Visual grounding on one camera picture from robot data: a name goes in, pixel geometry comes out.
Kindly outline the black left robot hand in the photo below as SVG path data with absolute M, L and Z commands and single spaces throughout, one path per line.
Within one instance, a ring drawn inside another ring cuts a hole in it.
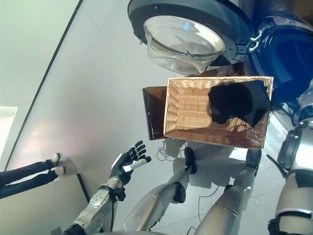
M 120 154 L 111 167 L 110 177 L 117 178 L 122 186 L 126 185 L 130 179 L 132 172 L 149 163 L 152 159 L 146 156 L 146 145 L 143 141 L 138 141 L 129 148 L 125 153 Z

